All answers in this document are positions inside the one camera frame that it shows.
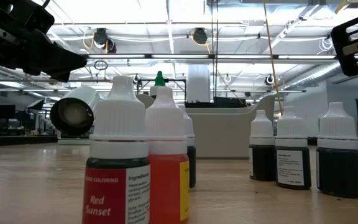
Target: table surface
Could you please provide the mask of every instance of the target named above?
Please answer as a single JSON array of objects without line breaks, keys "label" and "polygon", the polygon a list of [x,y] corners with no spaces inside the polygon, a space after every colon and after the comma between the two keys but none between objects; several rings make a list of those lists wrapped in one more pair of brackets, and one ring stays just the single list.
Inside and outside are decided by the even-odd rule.
[{"label": "table surface", "polygon": [[[358,224],[358,199],[289,190],[248,176],[248,160],[198,160],[189,224]],[[89,146],[0,147],[0,223],[81,223]]]}]

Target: food coloring bottle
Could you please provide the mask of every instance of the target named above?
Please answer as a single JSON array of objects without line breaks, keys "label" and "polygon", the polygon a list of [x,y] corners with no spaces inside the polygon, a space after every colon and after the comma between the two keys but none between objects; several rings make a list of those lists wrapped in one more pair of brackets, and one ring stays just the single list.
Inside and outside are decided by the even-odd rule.
[{"label": "food coloring bottle", "polygon": [[276,183],[280,187],[308,190],[311,187],[307,129],[295,115],[293,106],[285,106],[277,121],[275,139]]},{"label": "food coloring bottle", "polygon": [[358,137],[343,103],[329,103],[320,119],[316,151],[317,188],[335,197],[358,198]]},{"label": "food coloring bottle", "polygon": [[113,78],[101,100],[86,161],[82,224],[149,223],[150,163],[145,106],[132,78]]},{"label": "food coloring bottle", "polygon": [[160,87],[146,109],[146,131],[151,170],[150,223],[186,223],[189,216],[189,158],[183,110],[172,89]]},{"label": "food coloring bottle", "polygon": [[272,121],[264,110],[256,111],[249,136],[249,176],[254,180],[275,180],[274,136]]},{"label": "food coloring bottle", "polygon": [[187,115],[185,105],[178,105],[184,111],[185,134],[187,141],[187,156],[190,163],[190,188],[196,185],[196,144],[193,131],[193,120]]},{"label": "food coloring bottle", "polygon": [[157,77],[155,77],[154,86],[150,87],[150,96],[155,99],[157,97],[157,89],[161,86],[165,86],[164,77],[162,76],[162,72],[158,71]]}]

